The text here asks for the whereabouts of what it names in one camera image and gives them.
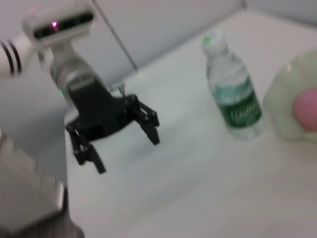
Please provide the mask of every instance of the white table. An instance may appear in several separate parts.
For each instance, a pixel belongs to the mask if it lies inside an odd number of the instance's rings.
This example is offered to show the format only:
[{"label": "white table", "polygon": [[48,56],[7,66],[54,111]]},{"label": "white table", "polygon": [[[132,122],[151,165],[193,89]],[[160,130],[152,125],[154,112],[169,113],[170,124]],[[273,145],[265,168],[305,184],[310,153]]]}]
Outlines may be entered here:
[{"label": "white table", "polygon": [[[261,101],[282,66],[317,47],[317,30],[252,11],[215,29]],[[77,164],[66,133],[70,216],[87,238],[316,238],[316,145],[284,141],[269,122],[253,141],[234,139],[207,87],[204,34],[127,81],[158,112],[159,145],[137,123],[94,142],[99,175]]]}]

